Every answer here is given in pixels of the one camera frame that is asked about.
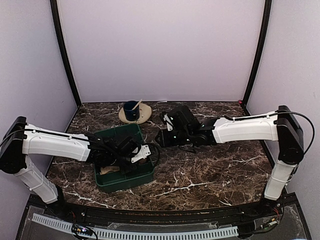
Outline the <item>striped cream red sock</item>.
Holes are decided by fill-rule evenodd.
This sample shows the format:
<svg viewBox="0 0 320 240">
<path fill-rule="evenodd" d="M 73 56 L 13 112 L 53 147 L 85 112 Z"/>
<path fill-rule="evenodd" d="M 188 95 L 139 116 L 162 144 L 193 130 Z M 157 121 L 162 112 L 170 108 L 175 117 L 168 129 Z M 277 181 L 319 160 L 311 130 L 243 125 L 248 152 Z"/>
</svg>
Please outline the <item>striped cream red sock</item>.
<svg viewBox="0 0 320 240">
<path fill-rule="evenodd" d="M 120 168 L 118 166 L 106 166 L 100 168 L 100 175 L 105 175 L 113 172 L 118 172 Z"/>
</svg>

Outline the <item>tan brown sock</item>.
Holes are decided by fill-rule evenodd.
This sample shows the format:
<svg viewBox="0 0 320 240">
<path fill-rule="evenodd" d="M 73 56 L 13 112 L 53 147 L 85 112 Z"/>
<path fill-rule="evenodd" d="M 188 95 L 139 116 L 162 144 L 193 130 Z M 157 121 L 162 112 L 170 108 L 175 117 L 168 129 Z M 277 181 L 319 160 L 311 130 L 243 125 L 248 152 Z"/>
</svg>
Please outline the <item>tan brown sock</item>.
<svg viewBox="0 0 320 240">
<path fill-rule="evenodd" d="M 148 162 L 149 162 L 149 158 L 143 158 L 138 161 L 138 164 L 144 165 L 144 164 L 147 164 Z"/>
</svg>

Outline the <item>green plastic divided tray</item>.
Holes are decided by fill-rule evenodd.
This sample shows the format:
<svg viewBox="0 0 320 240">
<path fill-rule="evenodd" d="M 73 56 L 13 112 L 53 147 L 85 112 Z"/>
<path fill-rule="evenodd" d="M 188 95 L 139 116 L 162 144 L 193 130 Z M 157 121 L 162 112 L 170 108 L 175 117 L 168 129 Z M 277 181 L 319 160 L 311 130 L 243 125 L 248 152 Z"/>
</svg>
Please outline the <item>green plastic divided tray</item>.
<svg viewBox="0 0 320 240">
<path fill-rule="evenodd" d="M 137 124 L 126 124 L 109 128 L 98 131 L 96 134 L 103 138 L 111 137 L 116 141 L 121 141 L 125 137 L 130 136 L 140 144 L 145 143 L 141 129 Z M 152 156 L 148 156 L 145 163 L 138 164 L 135 170 L 128 173 L 121 173 L 121 171 L 118 170 L 101 174 L 101 168 L 94 165 L 96 185 L 106 193 L 112 193 L 150 183 L 153 180 L 154 171 L 155 162 L 153 162 Z"/>
</svg>

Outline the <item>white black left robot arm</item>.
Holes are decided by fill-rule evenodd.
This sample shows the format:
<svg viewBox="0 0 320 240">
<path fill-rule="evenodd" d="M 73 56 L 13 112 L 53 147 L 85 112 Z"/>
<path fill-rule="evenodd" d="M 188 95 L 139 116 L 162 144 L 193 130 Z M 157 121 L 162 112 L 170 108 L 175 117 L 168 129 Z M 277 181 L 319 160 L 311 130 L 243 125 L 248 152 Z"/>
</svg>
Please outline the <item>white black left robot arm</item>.
<svg viewBox="0 0 320 240">
<path fill-rule="evenodd" d="M 0 169 L 15 175 L 60 218 L 71 213 L 61 188 L 50 182 L 37 169 L 31 155 L 64 157 L 95 165 L 118 166 L 131 171 L 134 164 L 150 154 L 149 147 L 131 136 L 122 142 L 96 134 L 67 134 L 28 124 L 19 116 L 6 132 L 0 144 Z"/>
</svg>

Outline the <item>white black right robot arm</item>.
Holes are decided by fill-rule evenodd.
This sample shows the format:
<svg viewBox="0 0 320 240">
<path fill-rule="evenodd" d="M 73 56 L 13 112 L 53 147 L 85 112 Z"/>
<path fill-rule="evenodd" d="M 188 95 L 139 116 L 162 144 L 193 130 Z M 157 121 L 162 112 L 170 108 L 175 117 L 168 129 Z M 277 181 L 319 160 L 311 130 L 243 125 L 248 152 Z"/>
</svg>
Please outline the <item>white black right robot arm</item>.
<svg viewBox="0 0 320 240">
<path fill-rule="evenodd" d="M 178 106 L 160 117 L 166 125 L 155 141 L 162 148 L 184 145 L 215 146 L 236 141 L 272 141 L 278 143 L 279 154 L 265 186 L 264 199 L 255 205 L 255 213 L 266 217 L 275 208 L 295 169 L 310 149 L 305 147 L 304 132 L 296 116 L 280 105 L 276 111 L 241 117 L 215 117 L 200 122 L 186 106 Z"/>
</svg>

